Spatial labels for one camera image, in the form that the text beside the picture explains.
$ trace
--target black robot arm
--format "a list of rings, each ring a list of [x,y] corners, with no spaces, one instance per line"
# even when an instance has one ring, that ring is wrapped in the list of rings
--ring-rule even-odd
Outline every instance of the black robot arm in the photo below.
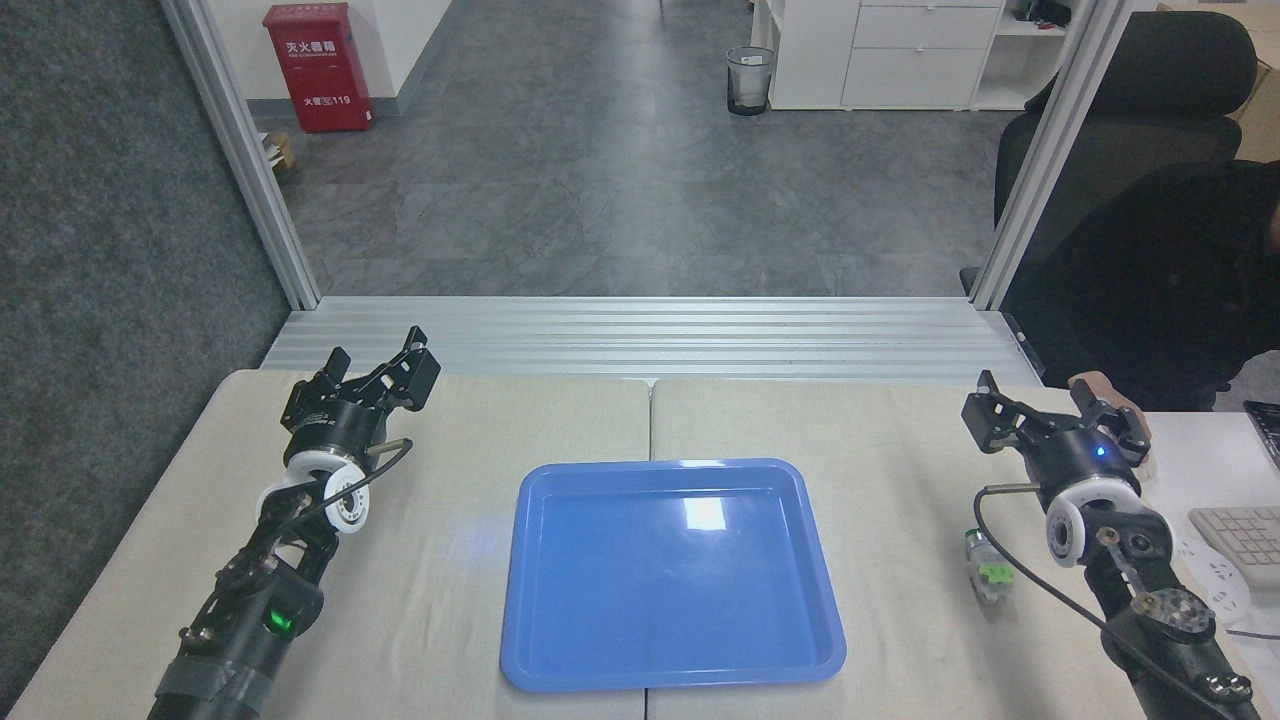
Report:
[[[1059,565],[1084,566],[1103,612],[1102,646],[1147,716],[1258,717],[1249,679],[1213,638],[1213,612],[1171,568],[1169,525],[1139,500],[1133,468],[1151,438],[1133,410],[1098,400],[1083,382],[1071,387],[1071,400],[1079,416],[1041,413],[1001,395],[983,370],[961,416],[983,452],[1011,447],[1023,456],[1046,512],[1050,555]],[[974,502],[979,524],[986,492]]]
[[[324,605],[320,578],[338,536],[369,514],[369,483],[412,447],[384,442],[396,407],[421,410],[440,374],[413,327],[404,347],[372,373],[344,379],[351,359],[333,348],[324,369],[298,382],[280,423],[292,433],[285,475],[259,498],[257,527],[215,575],[156,689],[150,720],[252,720],[275,673]],[[376,466],[376,457],[396,455]]]

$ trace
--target cable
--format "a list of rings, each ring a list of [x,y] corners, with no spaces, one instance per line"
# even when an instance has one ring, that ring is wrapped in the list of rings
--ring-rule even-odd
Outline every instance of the cable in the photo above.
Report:
[[[388,460],[387,462],[383,462],[378,469],[375,469],[372,473],[370,473],[369,475],[366,475],[365,479],[360,480],[358,483],[353,483],[351,486],[347,486],[346,488],[342,489],[342,492],[334,493],[334,495],[326,497],[326,498],[324,498],[323,501],[320,501],[319,505],[315,505],[314,507],[308,507],[305,512],[301,512],[297,516],[294,516],[293,519],[285,520],[284,523],[282,523],[280,527],[276,528],[276,530],[274,533],[274,537],[271,539],[273,541],[278,541],[278,539],[283,538],[293,528],[301,525],[302,523],[306,523],[307,520],[310,520],[311,518],[315,518],[320,512],[324,512],[325,507],[329,507],[334,502],[338,502],[338,501],[340,501],[344,497],[349,497],[349,496],[355,495],[357,491],[360,491],[361,488],[367,487],[369,483],[376,480],[384,473],[387,473],[387,470],[390,470],[397,462],[399,462],[401,460],[403,460],[404,456],[408,455],[408,451],[413,448],[413,441],[411,441],[408,438],[393,439],[390,442],[384,442],[381,445],[375,445],[375,446],[370,447],[369,450],[366,450],[365,452],[367,452],[370,455],[381,455],[384,452],[389,452],[389,451],[396,450],[396,448],[399,448],[399,451],[396,455],[393,455],[390,460]]]
[[[1151,657],[1147,657],[1147,655],[1144,652],[1142,652],[1140,650],[1138,650],[1133,643],[1130,643],[1129,641],[1124,639],[1123,637],[1120,637],[1119,634],[1116,634],[1111,628],[1108,628],[1107,624],[1101,618],[1098,618],[1093,612],[1089,612],[1089,610],[1087,607],[1084,607],[1080,603],[1075,602],[1074,600],[1071,600],[1070,597],[1068,597],[1066,593],[1064,593],[1062,591],[1055,588],[1047,580],[1042,579],[1039,575],[1037,575],[1036,573],[1033,573],[1030,570],[1030,568],[1023,565],[1016,557],[1014,557],[1012,555],[1010,555],[1010,552],[1007,550],[1005,550],[1004,546],[1000,544],[1000,541],[997,541],[996,537],[991,534],[991,530],[987,528],[987,523],[982,518],[982,498],[986,497],[986,496],[988,496],[988,495],[1002,495],[1002,493],[1009,493],[1009,492],[1020,492],[1018,489],[1014,489],[1014,488],[1018,488],[1018,487],[1021,487],[1021,488],[1025,488],[1025,489],[1033,489],[1029,486],[992,486],[989,488],[987,488],[987,487],[982,488],[980,491],[978,491],[978,495],[973,496],[973,516],[978,521],[978,529],[980,529],[983,532],[983,534],[987,536],[987,539],[991,542],[991,546],[995,547],[997,552],[1000,552],[1001,555],[1004,555],[1005,560],[1007,560],[1010,565],[1012,565],[1014,568],[1016,568],[1019,573],[1027,575],[1027,578],[1030,582],[1036,583],[1036,585],[1039,587],[1042,591],[1044,591],[1044,592],[1050,593],[1051,596],[1056,597],[1060,602],[1062,602],[1064,605],[1066,605],[1071,610],[1076,611],[1085,620],[1088,620],[1089,623],[1093,623],[1094,625],[1097,625],[1098,629],[1102,630],[1103,634],[1106,634],[1107,637],[1110,637],[1111,641],[1115,642],[1116,646],[1120,650],[1123,650],[1128,656],[1130,656],[1134,660],[1137,660],[1143,667],[1146,667],[1147,670],[1149,670],[1157,678],[1160,678],[1161,680],[1164,680],[1166,684],[1169,684],[1170,687],[1172,687],[1178,692],[1180,692],[1180,693],[1185,694],[1187,697],[1192,698],[1196,702],[1196,705],[1203,707],[1206,711],[1211,712],[1215,717],[1221,717],[1222,720],[1231,720],[1231,716],[1228,715],[1224,710],[1221,710],[1220,707],[1217,707],[1212,702],[1210,702],[1210,701],[1204,700],[1203,697],[1201,697],[1199,693],[1197,693],[1187,683],[1181,682],[1180,679],[1178,679],[1176,676],[1174,676],[1172,674],[1170,674],[1167,670],[1165,670],[1164,667],[1161,667],[1160,665],[1157,665],[1155,660],[1152,660]]]
[[[1260,641],[1280,641],[1280,635],[1268,635],[1267,633],[1251,633],[1248,630],[1233,630],[1228,628],[1226,634],[1240,635],[1242,638],[1257,638]]]

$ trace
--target fire extinguisher box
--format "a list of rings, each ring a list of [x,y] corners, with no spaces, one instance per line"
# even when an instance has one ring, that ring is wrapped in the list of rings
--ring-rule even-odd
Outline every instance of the fire extinguisher box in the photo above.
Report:
[[[369,129],[374,111],[346,3],[273,5],[262,26],[303,132]]]

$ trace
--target black chair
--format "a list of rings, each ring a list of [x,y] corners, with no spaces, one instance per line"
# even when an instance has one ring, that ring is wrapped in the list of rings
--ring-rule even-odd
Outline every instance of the black chair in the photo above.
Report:
[[[1151,170],[1234,158],[1240,127],[1225,115],[1244,104],[1256,74],[1253,41],[1234,18],[1201,12],[1134,13],[1023,264],[1043,263],[1085,215]],[[1000,137],[996,224],[1052,88],[1050,81]],[[965,292],[977,273],[977,268],[960,270]]]

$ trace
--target human hand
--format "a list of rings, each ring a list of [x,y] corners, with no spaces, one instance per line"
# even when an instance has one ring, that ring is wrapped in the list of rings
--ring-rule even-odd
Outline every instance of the human hand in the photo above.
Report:
[[[1120,391],[1117,391],[1115,386],[1111,384],[1110,378],[1107,378],[1098,370],[1089,370],[1087,373],[1079,373],[1068,378],[1066,387],[1071,387],[1073,384],[1075,384],[1075,380],[1084,380],[1084,384],[1087,384],[1089,389],[1093,391],[1094,396],[1097,396],[1100,400],[1106,400],[1107,404],[1111,405],[1112,407],[1133,409],[1133,414],[1137,415],[1138,421],[1142,423],[1142,429],[1146,430],[1147,438],[1151,438],[1151,425],[1147,424],[1147,415],[1143,414],[1142,407],[1138,407],[1138,405],[1134,401],[1121,395]]]

